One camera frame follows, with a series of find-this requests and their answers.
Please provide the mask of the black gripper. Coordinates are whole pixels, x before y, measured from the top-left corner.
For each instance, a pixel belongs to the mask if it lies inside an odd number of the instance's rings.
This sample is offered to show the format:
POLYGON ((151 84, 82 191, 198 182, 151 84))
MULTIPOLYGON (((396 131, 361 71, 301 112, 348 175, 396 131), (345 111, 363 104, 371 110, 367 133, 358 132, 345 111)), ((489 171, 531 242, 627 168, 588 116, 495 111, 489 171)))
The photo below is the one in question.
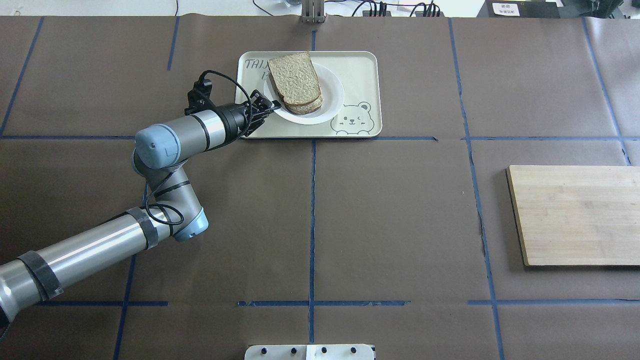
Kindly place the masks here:
POLYGON ((251 135, 258 130, 266 117, 281 109, 278 100, 270 100, 260 91, 252 91, 249 103, 220 105, 219 117, 226 130, 226 138, 251 135))

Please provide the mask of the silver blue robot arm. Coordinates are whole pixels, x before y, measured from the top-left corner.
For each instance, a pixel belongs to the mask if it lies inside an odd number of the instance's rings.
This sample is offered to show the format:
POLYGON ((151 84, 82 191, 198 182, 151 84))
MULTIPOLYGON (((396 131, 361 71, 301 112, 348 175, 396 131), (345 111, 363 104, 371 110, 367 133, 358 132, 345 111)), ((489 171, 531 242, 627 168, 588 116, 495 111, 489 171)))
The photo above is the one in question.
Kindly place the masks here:
POLYGON ((195 91, 186 114, 134 136, 19 138, 1 146, 1 243, 80 224, 41 249, 1 265, 1 328, 20 312, 62 296, 87 278, 210 225, 185 172, 187 161, 231 145, 281 108, 255 90, 214 105, 195 91))

